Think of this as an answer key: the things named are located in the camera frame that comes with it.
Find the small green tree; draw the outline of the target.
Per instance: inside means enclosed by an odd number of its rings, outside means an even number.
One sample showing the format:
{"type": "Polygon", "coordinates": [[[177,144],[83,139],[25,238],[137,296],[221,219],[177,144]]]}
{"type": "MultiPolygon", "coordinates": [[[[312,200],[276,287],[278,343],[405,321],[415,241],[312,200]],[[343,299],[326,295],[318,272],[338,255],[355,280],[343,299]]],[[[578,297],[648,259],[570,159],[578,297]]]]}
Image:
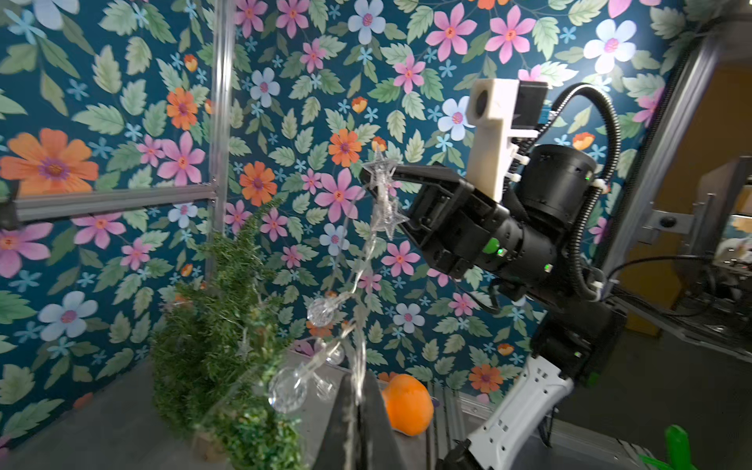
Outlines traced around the small green tree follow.
{"type": "Polygon", "coordinates": [[[215,266],[205,281],[181,283],[152,336],[156,409],[203,457],[234,469],[303,469],[294,419],[268,402],[286,360],[278,334],[282,299],[266,291],[274,273],[262,259],[260,227],[276,205],[251,215],[237,235],[203,248],[215,266]]]}

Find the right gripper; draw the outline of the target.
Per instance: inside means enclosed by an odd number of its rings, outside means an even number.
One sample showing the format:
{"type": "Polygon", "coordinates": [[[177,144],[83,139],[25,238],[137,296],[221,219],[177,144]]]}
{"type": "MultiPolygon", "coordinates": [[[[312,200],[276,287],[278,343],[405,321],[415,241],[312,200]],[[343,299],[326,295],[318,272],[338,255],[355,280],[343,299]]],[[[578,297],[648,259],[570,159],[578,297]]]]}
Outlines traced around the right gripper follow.
{"type": "Polygon", "coordinates": [[[448,276],[476,266],[492,236],[511,219],[507,208],[446,166],[397,164],[391,178],[421,185],[407,210],[405,234],[430,268],[448,276]]]}

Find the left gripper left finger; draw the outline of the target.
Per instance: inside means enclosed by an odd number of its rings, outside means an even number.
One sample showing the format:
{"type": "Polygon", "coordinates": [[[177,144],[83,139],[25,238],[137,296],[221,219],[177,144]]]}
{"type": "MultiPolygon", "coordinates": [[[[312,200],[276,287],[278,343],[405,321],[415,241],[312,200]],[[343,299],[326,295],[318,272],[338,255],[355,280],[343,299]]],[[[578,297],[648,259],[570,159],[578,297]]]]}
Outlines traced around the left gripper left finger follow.
{"type": "Polygon", "coordinates": [[[351,374],[340,382],[339,392],[318,450],[313,470],[358,468],[358,405],[351,374]]]}

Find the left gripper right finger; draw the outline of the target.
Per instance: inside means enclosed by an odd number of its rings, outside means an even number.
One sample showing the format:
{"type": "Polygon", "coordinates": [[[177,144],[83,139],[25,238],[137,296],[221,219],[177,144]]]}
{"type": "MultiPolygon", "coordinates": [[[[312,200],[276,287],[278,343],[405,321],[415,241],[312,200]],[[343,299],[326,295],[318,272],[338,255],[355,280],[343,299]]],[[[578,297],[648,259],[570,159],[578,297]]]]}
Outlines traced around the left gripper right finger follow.
{"type": "Polygon", "coordinates": [[[403,470],[405,464],[388,417],[379,382],[372,372],[365,374],[362,400],[358,405],[356,468],[403,470]]]}

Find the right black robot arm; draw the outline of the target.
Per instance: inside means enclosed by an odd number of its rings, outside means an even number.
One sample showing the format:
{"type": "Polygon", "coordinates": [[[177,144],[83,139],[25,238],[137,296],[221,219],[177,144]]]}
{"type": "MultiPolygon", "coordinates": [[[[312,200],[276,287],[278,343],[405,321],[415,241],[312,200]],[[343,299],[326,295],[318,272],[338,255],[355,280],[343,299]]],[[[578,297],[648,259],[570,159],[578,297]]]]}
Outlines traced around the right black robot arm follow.
{"type": "Polygon", "coordinates": [[[542,81],[477,80],[466,107],[475,129],[465,174],[440,164],[395,164],[376,155],[360,181],[379,204],[380,229],[401,229],[428,266],[451,278],[493,276],[492,298],[530,296],[550,310],[524,369],[493,415],[437,463],[441,469],[508,469],[533,432],[576,386],[597,376],[626,323],[603,301],[608,276],[582,256],[591,213],[621,155],[621,127],[606,94],[567,87],[544,117],[542,81]],[[606,128],[607,158],[542,144],[575,98],[606,128]]]}

